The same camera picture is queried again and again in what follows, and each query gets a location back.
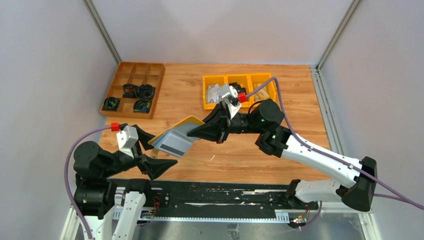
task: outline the red connector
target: red connector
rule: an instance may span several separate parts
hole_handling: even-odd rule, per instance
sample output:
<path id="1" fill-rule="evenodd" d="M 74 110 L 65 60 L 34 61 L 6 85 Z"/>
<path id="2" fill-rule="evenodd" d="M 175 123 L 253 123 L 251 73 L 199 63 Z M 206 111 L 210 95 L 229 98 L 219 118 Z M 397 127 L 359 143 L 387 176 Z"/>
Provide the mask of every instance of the red connector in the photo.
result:
<path id="1" fill-rule="evenodd" d="M 244 103 L 244 102 L 247 102 L 248 101 L 248 98 L 246 97 L 246 93 L 245 92 L 240 93 L 237 98 L 238 98 L 238 101 L 240 103 Z"/>
<path id="2" fill-rule="evenodd" d="M 119 129 L 119 123 L 112 122 L 110 124 L 110 130 L 112 130 L 112 132 L 119 132 L 120 131 L 120 129 Z"/>

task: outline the white wall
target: white wall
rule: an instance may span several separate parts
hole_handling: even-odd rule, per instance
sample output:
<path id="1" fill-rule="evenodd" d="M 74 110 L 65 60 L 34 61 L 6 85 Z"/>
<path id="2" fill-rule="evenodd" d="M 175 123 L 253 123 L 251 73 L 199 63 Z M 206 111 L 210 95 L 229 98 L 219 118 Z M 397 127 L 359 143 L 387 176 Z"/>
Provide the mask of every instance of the white wall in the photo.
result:
<path id="1" fill-rule="evenodd" d="M 352 0 L 93 0 L 124 61 L 316 64 Z"/>
<path id="2" fill-rule="evenodd" d="M 103 126 L 116 65 L 81 0 L 0 6 L 0 239 L 58 239 L 65 157 Z"/>
<path id="3" fill-rule="evenodd" d="M 424 1 L 364 0 L 322 70 L 347 153 L 424 204 Z M 377 193 L 387 193 L 382 187 Z M 382 239 L 422 239 L 424 211 L 372 204 Z"/>

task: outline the wire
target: wire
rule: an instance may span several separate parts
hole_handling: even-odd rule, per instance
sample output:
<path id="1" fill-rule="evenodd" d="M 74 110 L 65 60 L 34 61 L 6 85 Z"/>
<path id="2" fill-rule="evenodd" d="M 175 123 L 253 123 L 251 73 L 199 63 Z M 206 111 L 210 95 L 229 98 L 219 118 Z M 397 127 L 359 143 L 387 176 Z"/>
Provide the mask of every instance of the wire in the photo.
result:
<path id="1" fill-rule="evenodd" d="M 83 139 L 85 139 L 86 137 L 88 137 L 88 136 L 90 136 L 94 133 L 97 133 L 97 132 L 100 132 L 100 131 L 103 131 L 103 130 L 106 130 L 106 129 L 110 129 L 110 128 L 111 128 L 111 126 L 104 126 L 104 127 L 99 128 L 99 129 L 89 131 L 86 134 L 82 135 L 70 147 L 70 150 L 67 153 L 66 161 L 65 161 L 65 168 L 64 168 L 63 176 L 64 176 L 64 180 L 65 180 L 66 193 L 67 193 L 67 196 L 69 197 L 70 203 L 72 204 L 73 208 L 76 211 L 76 214 L 81 219 L 82 225 L 84 226 L 85 231 L 87 232 L 88 239 L 92 239 L 93 235 L 90 231 L 90 227 L 89 227 L 89 224 L 88 224 L 86 218 L 84 217 L 83 213 L 81 212 L 80 208 L 78 207 L 77 203 L 75 202 L 74 197 L 73 197 L 72 192 L 71 192 L 71 187 L 70 187 L 70 184 L 69 184 L 69 177 L 68 177 L 69 162 L 70 162 L 70 159 L 71 159 L 72 152 L 74 151 L 74 149 L 75 149 L 75 147 L 77 146 L 78 143 L 80 143 Z"/>
<path id="2" fill-rule="evenodd" d="M 318 219 L 318 217 L 320 216 L 322 209 L 323 209 L 323 201 L 319 201 L 318 212 L 316 213 L 316 215 L 312 218 L 312 220 L 310 222 L 306 223 L 306 225 L 302 227 L 302 229 L 304 229 L 304 228 L 310 226 L 311 224 L 313 224 Z"/>
<path id="3" fill-rule="evenodd" d="M 340 159 L 340 158 L 338 158 L 338 157 L 336 157 L 336 156 L 333 156 L 333 155 L 331 155 L 331 154 L 329 154 L 329 153 L 327 153 L 327 152 L 321 151 L 321 150 L 316 149 L 316 148 L 314 148 L 314 147 L 312 147 L 312 148 L 311 148 L 311 146 L 310 146 L 309 144 L 307 144 L 306 142 L 302 141 L 302 140 L 299 138 L 299 136 L 297 135 L 297 133 L 296 133 L 296 132 L 295 132 L 295 130 L 293 129 L 292 125 L 290 124 L 289 119 L 287 118 L 286 111 L 284 110 L 283 99 L 282 99 L 282 97 L 281 97 L 280 85 L 279 85 L 279 82 L 278 82 L 278 80 L 277 80 L 277 78 L 276 78 L 276 77 L 274 77 L 274 76 L 273 76 L 273 77 L 271 77 L 271 78 L 270 78 L 270 79 L 268 79 L 266 82 L 264 82 L 262 85 L 260 85 L 258 88 L 256 88 L 255 90 L 253 90 L 251 93 L 247 94 L 247 95 L 246 95 L 246 97 L 247 97 L 247 98 L 249 98 L 249 97 L 253 96 L 253 95 L 254 95 L 254 94 L 256 94 L 259 90 L 261 90 L 261 89 L 262 89 L 262 88 L 264 88 L 267 84 L 269 84 L 271 81 L 274 81 L 274 82 L 275 82 L 276 91 L 277 91 L 277 94 L 278 94 L 279 105 L 280 105 L 280 108 L 281 108 L 282 113 L 284 114 L 284 120 L 285 120 L 285 122 L 287 123 L 287 126 L 288 126 L 288 128 L 290 129 L 291 133 L 293 134 L 294 138 L 295 138 L 295 139 L 296 139 L 299 143 L 301 143 L 302 145 L 304 145 L 304 146 L 305 146 L 305 147 L 307 147 L 308 149 L 311 149 L 311 150 L 312 150 L 312 151 L 314 151 L 314 152 L 317 152 L 317 153 L 319 153 L 319 154 L 321 154 L 321 155 L 324 155 L 324 156 L 326 156 L 326 157 L 328 157 L 328 158 L 331 158 L 331 159 L 333 159 L 333 160 L 336 160 L 337 162 L 342 163 L 342 164 L 344 164 L 344 165 L 346 165 L 346 166 L 348 166 L 348 167 L 349 167 L 349 166 L 351 166 L 351 164 L 350 164 L 349 162 L 345 161 L 345 160 L 342 160 L 342 159 Z M 400 194 L 398 191 L 394 190 L 392 187 L 390 187 L 390 186 L 389 186 L 389 185 L 387 185 L 386 183 L 382 182 L 382 181 L 381 181 L 381 180 L 379 180 L 378 178 L 374 177 L 373 175 L 369 174 L 368 172 L 366 172 L 366 171 L 364 171 L 364 170 L 362 170 L 362 169 L 360 169 L 360 168 L 358 168 L 358 167 L 356 167 L 356 166 L 353 166 L 353 169 L 354 169 L 355 171 L 357 171 L 357 172 L 359 172 L 359 173 L 361 173 L 361 174 L 363 174 L 363 175 L 367 176 L 368 178 L 370 178 L 371 180 L 375 181 L 376 183 L 380 184 L 380 185 L 381 185 L 381 186 L 383 186 L 385 189 L 389 190 L 390 192 L 392 192 L 393 194 L 395 194 L 396 196 L 398 196 L 400 199 L 404 200 L 404 202 L 405 202 L 405 203 L 411 204 L 411 205 L 413 205 L 413 206 L 415 206 L 415 207 L 417 207 L 417 208 L 419 208 L 419 209 L 421 209 L 421 210 L 424 210 L 424 206 L 423 206 L 423 205 L 421 205 L 421 204 L 419 204 L 419 203 L 417 203 L 417 202 L 415 202 L 415 201 L 413 201 L 413 200 L 411 200 L 411 199 L 407 198 L 406 196 L 404 196 L 404 195 Z"/>
<path id="4" fill-rule="evenodd" d="M 309 214 L 311 214 L 311 207 L 308 204 L 306 209 L 306 221 L 308 221 L 309 219 Z"/>
<path id="5" fill-rule="evenodd" d="M 375 193 L 374 194 L 374 197 L 380 197 L 380 198 L 386 198 L 386 199 L 393 199 L 393 200 L 401 201 L 401 202 L 404 202 L 404 203 L 408 203 L 407 201 L 403 200 L 400 197 L 386 195 L 386 194 Z"/>
<path id="6" fill-rule="evenodd" d="M 303 218 L 305 215 L 307 215 L 308 214 L 308 212 L 309 212 L 309 210 L 310 210 L 311 208 L 309 207 L 309 204 L 306 204 L 306 211 L 305 211 L 305 213 L 304 214 L 302 214 L 302 215 L 299 215 L 298 216 L 298 218 Z"/>
<path id="7" fill-rule="evenodd" d="M 154 196 L 154 198 L 157 199 L 157 207 L 155 208 L 155 210 L 158 210 L 159 205 L 161 205 L 161 199 L 158 196 Z"/>
<path id="8" fill-rule="evenodd" d="M 247 111 L 247 114 L 251 114 L 251 110 L 252 110 L 252 108 L 253 108 L 253 106 L 255 106 L 256 104 L 260 104 L 260 103 L 262 103 L 264 100 L 260 100 L 260 101 L 256 101 L 256 102 L 254 102 L 250 107 L 249 107 L 249 110 Z"/>
<path id="9" fill-rule="evenodd" d="M 156 200 L 153 198 L 153 213 L 156 216 Z"/>

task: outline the wooden table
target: wooden table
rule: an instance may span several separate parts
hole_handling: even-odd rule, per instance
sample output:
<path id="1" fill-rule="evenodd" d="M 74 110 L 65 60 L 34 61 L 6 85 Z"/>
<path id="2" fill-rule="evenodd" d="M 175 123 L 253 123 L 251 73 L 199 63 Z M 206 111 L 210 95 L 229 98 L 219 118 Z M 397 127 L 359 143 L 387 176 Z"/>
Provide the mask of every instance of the wooden table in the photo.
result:
<path id="1" fill-rule="evenodd" d="M 203 119 L 209 114 L 202 103 L 203 75 L 265 72 L 278 78 L 286 114 L 296 132 L 329 148 L 310 69 L 306 65 L 166 63 L 154 118 L 108 117 L 106 124 L 137 124 L 146 132 L 157 135 L 189 115 Z M 257 134 L 231 134 L 224 144 L 196 141 L 159 179 L 273 184 L 287 184 L 293 179 L 329 179 L 304 164 L 264 154 L 255 145 L 257 137 Z M 100 146 L 111 152 L 118 150 L 116 134 L 104 131 Z M 176 159 L 164 152 L 160 152 L 158 158 Z M 146 175 L 135 167 L 115 177 L 146 178 Z"/>

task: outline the yellow plastic tray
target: yellow plastic tray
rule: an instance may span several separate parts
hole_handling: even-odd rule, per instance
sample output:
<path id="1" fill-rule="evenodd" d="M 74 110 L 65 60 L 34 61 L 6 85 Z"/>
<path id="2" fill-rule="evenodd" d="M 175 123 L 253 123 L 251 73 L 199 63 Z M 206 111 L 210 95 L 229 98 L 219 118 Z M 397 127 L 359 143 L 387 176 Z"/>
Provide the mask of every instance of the yellow plastic tray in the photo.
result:
<path id="1" fill-rule="evenodd" d="M 255 90 L 255 84 L 259 84 L 259 86 L 263 83 L 265 83 L 268 79 L 272 78 L 271 73 L 265 72 L 265 73 L 250 73 L 250 79 L 251 84 L 253 87 L 253 90 Z M 272 99 L 274 102 L 277 100 L 277 91 L 276 91 L 276 85 L 274 81 L 268 83 L 263 89 L 265 89 L 265 92 L 268 93 L 269 98 Z M 255 102 L 254 96 L 250 97 L 252 100 L 252 104 Z"/>
<path id="2" fill-rule="evenodd" d="M 208 86 L 218 84 L 220 87 L 227 84 L 227 76 L 225 75 L 205 75 L 203 76 L 203 108 L 205 110 L 212 110 L 215 108 L 216 103 L 206 103 Z"/>
<path id="3" fill-rule="evenodd" d="M 218 84 L 222 86 L 224 84 L 238 83 L 242 88 L 246 89 L 246 94 L 251 93 L 254 90 L 254 84 L 263 84 L 272 77 L 271 73 L 245 73 L 245 74 L 228 74 L 228 75 L 205 75 L 203 76 L 203 108 L 205 110 L 212 110 L 216 103 L 206 103 L 208 86 Z M 274 102 L 277 99 L 277 91 L 274 82 L 270 82 L 265 86 L 265 91 L 268 93 L 269 98 Z M 249 108 L 254 102 L 254 96 L 249 97 L 246 102 L 241 104 L 242 108 Z"/>

